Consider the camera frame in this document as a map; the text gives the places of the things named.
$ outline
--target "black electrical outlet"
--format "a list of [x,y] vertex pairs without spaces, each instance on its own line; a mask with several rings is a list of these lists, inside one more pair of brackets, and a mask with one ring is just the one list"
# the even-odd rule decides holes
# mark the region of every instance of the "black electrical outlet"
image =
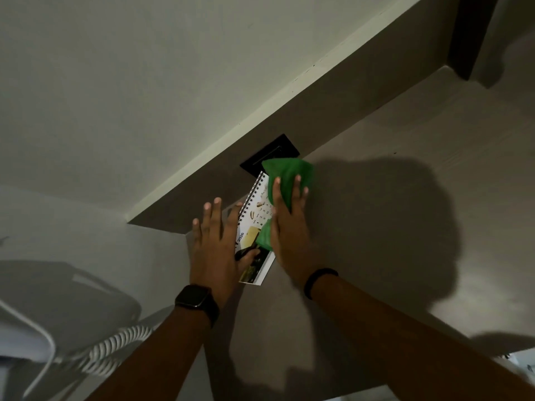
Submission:
[[285,134],[282,134],[240,164],[240,167],[247,173],[258,177],[260,172],[264,171],[262,161],[268,159],[296,158],[298,156],[299,151],[291,144],[288,137]]

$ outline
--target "green microfiber cloth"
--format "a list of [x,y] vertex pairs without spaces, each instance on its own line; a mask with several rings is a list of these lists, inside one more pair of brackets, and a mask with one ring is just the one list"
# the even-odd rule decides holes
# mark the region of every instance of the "green microfiber cloth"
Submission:
[[[301,175],[301,193],[305,187],[310,188],[312,182],[313,166],[309,162],[301,159],[286,158],[286,159],[269,159],[262,162],[264,170],[269,176],[268,182],[268,199],[273,205],[273,182],[277,177],[280,177],[280,193],[286,206],[291,211],[291,190],[294,186],[295,177]],[[260,233],[256,238],[258,246],[272,251],[271,247],[271,220],[266,222],[266,225],[260,229]]]

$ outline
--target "watch face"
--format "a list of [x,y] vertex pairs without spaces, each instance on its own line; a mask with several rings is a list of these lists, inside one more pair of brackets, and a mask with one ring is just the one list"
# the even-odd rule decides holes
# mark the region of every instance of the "watch face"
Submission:
[[186,305],[189,307],[198,307],[200,306],[205,298],[210,294],[210,289],[206,287],[200,287],[199,285],[187,285],[178,294],[178,297],[175,301],[178,305]]

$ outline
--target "black watch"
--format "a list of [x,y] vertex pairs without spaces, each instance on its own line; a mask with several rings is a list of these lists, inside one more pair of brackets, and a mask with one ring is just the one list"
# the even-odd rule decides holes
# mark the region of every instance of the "black watch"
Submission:
[[187,285],[177,295],[174,304],[189,310],[203,310],[212,326],[219,317],[219,307],[212,296],[212,290],[208,287],[196,284]]

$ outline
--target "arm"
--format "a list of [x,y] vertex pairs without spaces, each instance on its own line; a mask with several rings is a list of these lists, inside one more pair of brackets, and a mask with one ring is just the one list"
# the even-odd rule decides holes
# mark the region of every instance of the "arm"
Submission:
[[[299,182],[297,177],[291,213],[280,195],[280,181],[274,183],[271,245],[302,289],[323,265],[312,253],[303,213],[307,190],[301,196]],[[535,388],[520,377],[340,277],[320,277],[311,297],[402,401],[535,399]]]
[[[190,283],[212,290],[222,309],[236,288],[244,269],[258,254],[250,251],[238,263],[234,260],[237,218],[241,204],[232,210],[221,234],[221,199],[204,205],[200,225],[193,220],[195,238]],[[210,332],[210,320],[201,310],[176,307],[160,327],[115,371],[88,401],[175,400]]]

